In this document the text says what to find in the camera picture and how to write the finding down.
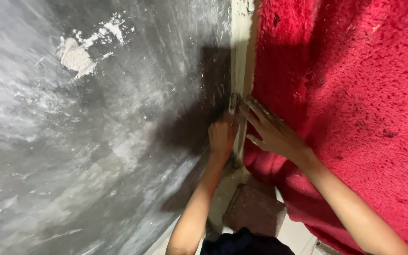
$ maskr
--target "red carpet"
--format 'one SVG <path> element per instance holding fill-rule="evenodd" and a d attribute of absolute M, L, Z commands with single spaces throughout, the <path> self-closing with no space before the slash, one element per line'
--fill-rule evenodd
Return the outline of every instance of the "red carpet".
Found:
<path fill-rule="evenodd" d="M 259 15 L 254 97 L 408 243 L 408 1 L 264 0 Z M 293 221 L 361 254 L 296 166 L 249 140 L 244 158 Z"/>

